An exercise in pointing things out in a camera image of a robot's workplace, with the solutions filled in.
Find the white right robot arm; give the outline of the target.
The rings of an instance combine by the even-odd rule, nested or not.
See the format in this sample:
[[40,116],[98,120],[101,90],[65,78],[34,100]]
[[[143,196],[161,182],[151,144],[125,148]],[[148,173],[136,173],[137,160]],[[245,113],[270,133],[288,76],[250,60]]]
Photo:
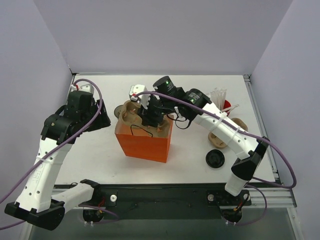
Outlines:
[[222,190],[221,197],[233,204],[240,192],[252,180],[269,146],[266,137],[252,137],[232,121],[203,92],[196,88],[184,91],[176,87],[169,76],[153,84],[153,91],[144,85],[133,85],[130,100],[140,102],[138,115],[142,125],[157,127],[165,115],[176,114],[195,123],[218,137],[235,153],[237,159],[231,167],[231,175]]

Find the orange paper bag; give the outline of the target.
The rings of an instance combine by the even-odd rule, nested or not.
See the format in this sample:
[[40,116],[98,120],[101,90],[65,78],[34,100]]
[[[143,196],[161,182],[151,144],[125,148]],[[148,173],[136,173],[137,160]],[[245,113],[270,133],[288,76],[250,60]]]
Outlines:
[[126,125],[120,120],[115,126],[115,136],[127,157],[166,163],[171,144],[173,121],[164,118],[157,128],[137,123]]

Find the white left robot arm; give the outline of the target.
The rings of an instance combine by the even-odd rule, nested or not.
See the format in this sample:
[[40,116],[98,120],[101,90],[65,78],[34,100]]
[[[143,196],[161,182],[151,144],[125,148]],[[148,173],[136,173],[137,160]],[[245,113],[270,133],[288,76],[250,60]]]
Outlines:
[[27,182],[4,212],[52,231],[72,208],[85,202],[91,206],[100,203],[100,185],[92,180],[84,179],[63,193],[53,195],[52,191],[76,138],[110,124],[102,98],[95,100],[91,92],[81,90],[70,92],[67,103],[45,120],[35,163],[23,177]]

